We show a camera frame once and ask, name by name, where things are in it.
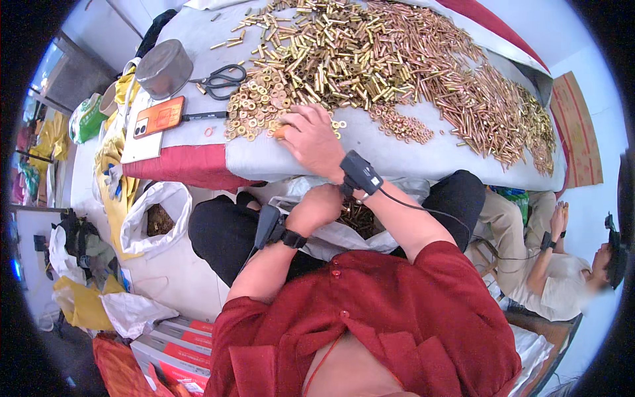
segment person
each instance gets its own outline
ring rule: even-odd
[[[531,192],[531,216],[523,238],[523,218],[519,208],[501,195],[488,191],[479,220],[491,224],[498,250],[497,281],[510,299],[549,321],[570,320],[581,313],[589,298],[613,286],[609,279],[612,246],[604,243],[592,265],[565,252],[564,238],[569,204],[556,202],[553,192]],[[556,246],[540,251],[545,232]]]
[[[331,182],[286,218],[287,229],[308,238],[340,216],[345,153],[320,105],[294,107],[282,122],[293,128],[280,144]],[[389,182],[383,189],[420,206]],[[481,181],[461,170],[432,186],[423,206],[471,231],[484,199]],[[378,191],[364,204],[405,258],[355,250],[324,263],[279,241],[239,273],[258,213],[249,198],[238,201],[200,203],[190,218],[192,248],[230,286],[205,396],[509,394],[521,371],[514,336],[463,255],[470,232],[456,220]]]

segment green bag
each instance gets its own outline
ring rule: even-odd
[[[521,189],[490,185],[490,189],[516,204],[523,216],[523,225],[527,226],[527,212],[529,210],[529,194]]]
[[[89,99],[79,104],[70,116],[69,136],[76,144],[83,144],[99,134],[102,121],[108,118],[108,116],[99,111],[101,103],[102,96],[94,93]]]

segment white shirt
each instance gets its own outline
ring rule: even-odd
[[[542,296],[533,293],[527,285],[534,264],[535,261],[519,272],[522,273],[522,282],[508,294],[509,298],[549,321],[570,320],[580,314],[588,298],[582,270],[591,271],[589,263],[573,255],[552,254],[545,272],[547,283]]]

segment table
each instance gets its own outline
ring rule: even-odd
[[[420,4],[423,1],[415,0],[408,3]],[[475,42],[488,44],[498,52],[511,54],[515,61],[542,69],[541,76],[548,77],[545,75],[546,68],[533,50],[479,3],[467,1],[471,4],[469,7],[464,4],[465,2],[454,4],[456,2],[451,0],[438,3],[445,5],[441,11],[450,13],[457,26],[466,29],[474,37]],[[209,47],[238,36],[238,32],[232,33],[230,30],[238,26],[247,8],[252,7],[256,10],[265,4],[265,0],[254,0],[223,8],[220,10],[221,17],[214,22],[210,19],[218,11],[199,11],[184,7],[163,28],[158,42],[173,38],[181,40],[194,63],[192,78],[207,76],[223,65],[251,57],[250,51],[256,48],[260,41],[258,27],[248,28],[243,44],[215,50],[210,50]],[[285,10],[278,15],[290,17],[294,13],[293,10]],[[527,87],[532,93],[544,93],[544,87],[537,90],[508,58],[489,51],[488,61],[504,76]],[[551,92],[551,86],[548,86],[547,91]],[[135,101],[143,97],[143,94],[143,91],[140,91]],[[185,111],[188,114],[224,110],[227,103],[202,96],[194,84],[186,84],[176,94],[178,95],[185,95]],[[374,123],[362,109],[337,109],[333,119],[346,120],[348,123],[346,129],[340,130],[344,149],[355,149],[370,161],[380,175],[386,177],[437,180],[457,169],[465,169],[477,175],[486,184],[540,191],[559,191],[562,188],[566,161],[560,145],[553,155],[555,165],[554,176],[551,178],[538,174],[528,151],[527,164],[518,162],[510,170],[503,172],[500,163],[492,157],[483,159],[467,146],[457,147],[456,144],[462,140],[456,136],[440,135],[439,130],[450,131],[453,127],[447,121],[439,120],[439,112],[432,104],[423,103],[415,107],[398,105],[398,110],[407,116],[419,118],[436,132],[435,137],[425,145],[406,144],[386,137],[378,130],[379,124]],[[136,114],[132,111],[131,119],[136,119]],[[204,135],[207,127],[214,129],[210,137]],[[276,181],[293,175],[309,174],[274,139],[261,134],[253,142],[243,138],[226,142],[223,131],[224,126],[219,120],[184,123],[164,133],[160,157],[125,164],[124,174],[154,180],[176,180],[198,187],[226,190],[233,190],[258,180]]]

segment smartphone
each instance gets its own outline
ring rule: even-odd
[[[134,139],[174,128],[181,123],[185,97],[181,95],[140,111],[134,129]]]

